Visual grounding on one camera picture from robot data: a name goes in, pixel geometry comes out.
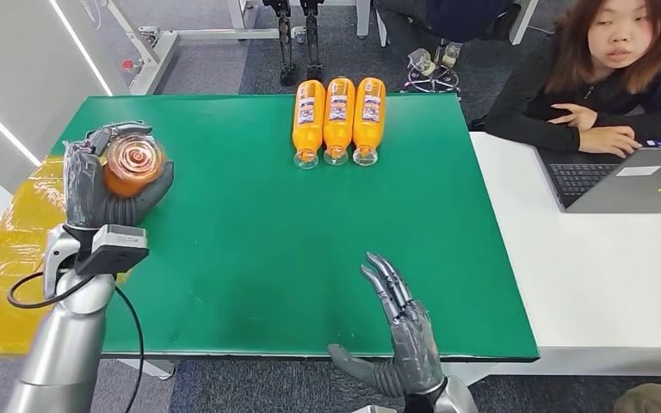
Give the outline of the person's left hand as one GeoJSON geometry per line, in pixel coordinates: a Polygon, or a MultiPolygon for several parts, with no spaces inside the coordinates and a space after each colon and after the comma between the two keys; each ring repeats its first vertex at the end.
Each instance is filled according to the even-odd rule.
{"type": "Polygon", "coordinates": [[[596,111],[573,103],[553,104],[553,108],[565,110],[568,114],[550,119],[548,123],[555,125],[566,124],[567,126],[576,127],[581,132],[593,128],[598,118],[596,111]]]}

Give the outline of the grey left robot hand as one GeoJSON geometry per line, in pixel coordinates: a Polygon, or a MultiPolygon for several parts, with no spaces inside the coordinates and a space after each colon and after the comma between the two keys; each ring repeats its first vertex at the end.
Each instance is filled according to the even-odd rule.
{"type": "Polygon", "coordinates": [[[141,224],[174,181],[174,162],[151,133],[151,126],[130,120],[64,142],[66,224],[83,229],[141,224]]]}

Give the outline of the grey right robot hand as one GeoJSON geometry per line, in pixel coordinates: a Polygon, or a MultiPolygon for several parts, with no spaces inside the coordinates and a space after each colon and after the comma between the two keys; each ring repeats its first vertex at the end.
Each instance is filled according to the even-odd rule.
{"type": "Polygon", "coordinates": [[[436,390],[445,383],[445,375],[424,305],[412,298],[405,281],[386,258],[371,252],[366,256],[371,265],[362,264],[360,271],[386,316],[393,355],[386,361],[370,362],[332,343],[328,353],[334,365],[388,397],[436,390]]]}

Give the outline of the person's right hand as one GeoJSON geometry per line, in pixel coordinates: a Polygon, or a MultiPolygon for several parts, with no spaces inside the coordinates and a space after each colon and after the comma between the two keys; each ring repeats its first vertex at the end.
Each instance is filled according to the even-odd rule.
{"type": "Polygon", "coordinates": [[[642,147],[629,126],[603,126],[582,131],[578,150],[591,154],[610,154],[626,158],[642,147]]]}

